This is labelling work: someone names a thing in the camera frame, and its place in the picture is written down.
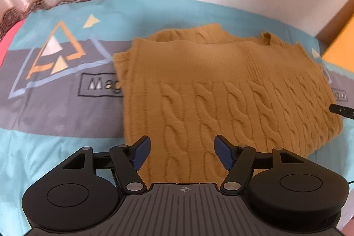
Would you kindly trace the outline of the mustard cable-knit sweater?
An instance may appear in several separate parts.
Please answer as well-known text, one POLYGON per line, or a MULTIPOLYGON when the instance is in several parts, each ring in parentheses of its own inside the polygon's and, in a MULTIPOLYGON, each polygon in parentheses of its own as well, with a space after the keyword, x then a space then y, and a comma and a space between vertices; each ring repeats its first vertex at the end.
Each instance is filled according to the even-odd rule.
POLYGON ((214 138, 259 152, 307 157, 343 129, 335 97, 299 44, 276 35, 241 38, 218 24, 165 29, 114 55, 123 92, 124 138, 151 139, 139 170, 146 184, 220 184, 214 138))

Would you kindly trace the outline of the blue grey patterned bedsheet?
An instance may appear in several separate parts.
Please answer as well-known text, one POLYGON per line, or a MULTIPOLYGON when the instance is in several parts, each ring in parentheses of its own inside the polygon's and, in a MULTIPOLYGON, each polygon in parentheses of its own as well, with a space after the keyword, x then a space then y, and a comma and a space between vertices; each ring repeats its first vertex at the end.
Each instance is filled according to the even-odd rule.
POLYGON ((220 184, 151 183, 123 194, 109 150, 124 138, 114 55, 165 29, 218 24, 276 35, 319 64, 339 106, 353 74, 322 59, 317 40, 275 20, 188 0, 105 0, 31 14, 1 65, 2 235, 341 235, 353 201, 353 119, 302 157, 259 152, 242 194, 220 184))

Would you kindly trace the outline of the orange wooden headboard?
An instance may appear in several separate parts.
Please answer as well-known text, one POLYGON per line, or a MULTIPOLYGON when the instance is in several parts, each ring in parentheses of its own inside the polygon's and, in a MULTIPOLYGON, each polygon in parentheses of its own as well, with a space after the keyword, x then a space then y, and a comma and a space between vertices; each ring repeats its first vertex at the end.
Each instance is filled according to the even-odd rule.
POLYGON ((353 72, 353 19, 348 22, 338 37, 324 52, 322 59, 353 72))

